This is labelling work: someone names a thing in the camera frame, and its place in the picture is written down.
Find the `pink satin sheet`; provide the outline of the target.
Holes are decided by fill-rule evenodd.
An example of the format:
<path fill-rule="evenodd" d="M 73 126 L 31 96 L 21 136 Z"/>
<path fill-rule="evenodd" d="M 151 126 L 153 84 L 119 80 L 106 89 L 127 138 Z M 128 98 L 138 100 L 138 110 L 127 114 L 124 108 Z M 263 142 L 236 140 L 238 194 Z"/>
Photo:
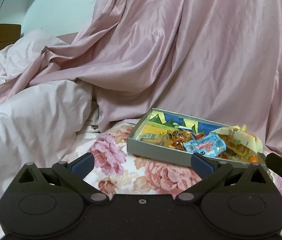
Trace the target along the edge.
<path fill-rule="evenodd" d="M 282 0 L 97 0 L 89 28 L 44 48 L 0 99 L 77 79 L 101 131 L 158 107 L 245 124 L 282 153 Z"/>

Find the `floral quilt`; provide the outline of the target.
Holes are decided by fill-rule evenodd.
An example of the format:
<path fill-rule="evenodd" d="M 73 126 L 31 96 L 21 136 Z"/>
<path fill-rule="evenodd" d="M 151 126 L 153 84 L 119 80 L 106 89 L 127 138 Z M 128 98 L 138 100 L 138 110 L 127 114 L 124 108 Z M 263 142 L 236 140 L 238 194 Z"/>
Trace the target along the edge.
<path fill-rule="evenodd" d="M 132 128 L 131 121 L 122 121 L 104 133 L 81 131 L 63 160 L 73 161 L 92 150 L 97 167 L 85 181 L 109 196 L 115 193 L 175 196 L 200 181 L 191 168 L 127 153 Z"/>

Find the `brown tofu snack packet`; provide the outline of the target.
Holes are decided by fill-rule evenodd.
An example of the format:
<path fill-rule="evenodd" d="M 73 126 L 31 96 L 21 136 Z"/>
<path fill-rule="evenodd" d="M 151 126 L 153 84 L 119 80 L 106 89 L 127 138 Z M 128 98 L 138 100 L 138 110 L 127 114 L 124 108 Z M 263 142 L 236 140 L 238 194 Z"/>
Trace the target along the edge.
<path fill-rule="evenodd" d="M 184 143 L 191 140 L 191 133 L 188 131 L 168 131 L 165 136 L 164 146 L 180 151 L 186 151 Z"/>

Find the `white duvet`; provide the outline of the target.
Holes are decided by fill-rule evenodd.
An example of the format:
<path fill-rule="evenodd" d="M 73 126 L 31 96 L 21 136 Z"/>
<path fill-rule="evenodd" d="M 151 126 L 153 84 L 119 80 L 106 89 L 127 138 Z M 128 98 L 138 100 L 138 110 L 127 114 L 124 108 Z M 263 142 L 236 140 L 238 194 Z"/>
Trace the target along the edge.
<path fill-rule="evenodd" d="M 63 44 L 35 30 L 0 50 L 0 85 L 21 74 L 43 48 Z M 0 198 L 25 163 L 47 167 L 68 153 L 91 103 L 91 85 L 69 80 L 42 83 L 0 102 Z"/>

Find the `small orange fruit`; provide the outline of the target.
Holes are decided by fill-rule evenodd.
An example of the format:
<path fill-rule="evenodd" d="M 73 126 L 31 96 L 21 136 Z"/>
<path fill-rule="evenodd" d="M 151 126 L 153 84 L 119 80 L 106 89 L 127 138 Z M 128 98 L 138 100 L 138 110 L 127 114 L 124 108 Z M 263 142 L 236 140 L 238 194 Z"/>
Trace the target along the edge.
<path fill-rule="evenodd" d="M 249 163 L 258 163 L 258 162 L 259 162 L 257 156 L 250 156 L 250 157 L 248 158 L 248 160 L 249 160 Z"/>

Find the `orange cream cracker packet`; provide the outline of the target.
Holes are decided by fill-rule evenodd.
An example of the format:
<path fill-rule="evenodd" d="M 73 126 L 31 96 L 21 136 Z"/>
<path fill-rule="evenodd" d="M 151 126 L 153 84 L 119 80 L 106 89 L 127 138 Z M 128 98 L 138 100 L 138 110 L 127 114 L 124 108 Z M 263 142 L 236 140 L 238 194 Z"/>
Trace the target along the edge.
<path fill-rule="evenodd" d="M 250 156 L 257 156 L 260 162 L 258 154 L 263 152 L 262 141 L 245 130 L 245 127 L 229 126 L 212 131 L 226 143 L 226 150 L 218 156 L 219 158 L 249 163 Z"/>

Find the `grey cardboard tray box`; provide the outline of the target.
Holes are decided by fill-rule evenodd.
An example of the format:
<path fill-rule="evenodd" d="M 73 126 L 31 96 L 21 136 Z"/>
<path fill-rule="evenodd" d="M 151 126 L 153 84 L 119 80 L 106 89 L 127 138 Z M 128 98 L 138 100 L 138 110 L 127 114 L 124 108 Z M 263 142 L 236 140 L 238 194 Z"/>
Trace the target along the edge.
<path fill-rule="evenodd" d="M 191 155 L 225 160 L 233 167 L 265 164 L 261 139 L 245 126 L 228 126 L 162 109 L 150 109 L 134 126 L 128 141 L 130 154 L 190 166 Z"/>

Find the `light blue snack sachet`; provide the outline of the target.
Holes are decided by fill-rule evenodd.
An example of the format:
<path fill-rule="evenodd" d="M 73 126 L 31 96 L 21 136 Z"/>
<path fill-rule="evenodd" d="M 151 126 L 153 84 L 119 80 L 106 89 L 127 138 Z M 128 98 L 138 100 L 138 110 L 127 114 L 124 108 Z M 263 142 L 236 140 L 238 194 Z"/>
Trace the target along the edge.
<path fill-rule="evenodd" d="M 183 146 L 187 152 L 199 153 L 211 158 L 218 157 L 226 150 L 226 143 L 217 133 L 210 133 L 204 138 L 184 142 Z"/>

